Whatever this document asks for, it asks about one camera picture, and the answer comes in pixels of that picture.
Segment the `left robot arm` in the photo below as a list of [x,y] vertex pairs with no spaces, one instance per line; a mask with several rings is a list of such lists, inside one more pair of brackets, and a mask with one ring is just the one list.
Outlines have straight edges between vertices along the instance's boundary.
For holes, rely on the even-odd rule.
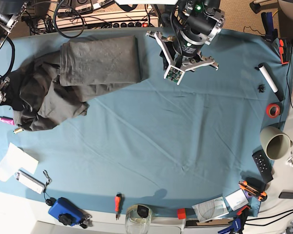
[[201,48],[211,44],[225,23],[219,0],[179,0],[169,17],[175,34],[172,46],[180,59],[198,59]]

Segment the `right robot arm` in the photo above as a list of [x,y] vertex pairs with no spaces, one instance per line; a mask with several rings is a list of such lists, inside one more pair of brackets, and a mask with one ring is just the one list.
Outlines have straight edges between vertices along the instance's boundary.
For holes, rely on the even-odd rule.
[[29,2],[28,0],[0,0],[0,49],[5,42],[8,42],[12,49],[8,70],[0,77],[0,104],[6,101],[5,89],[10,82],[8,75],[11,73],[15,61],[15,46],[9,35],[28,8]]

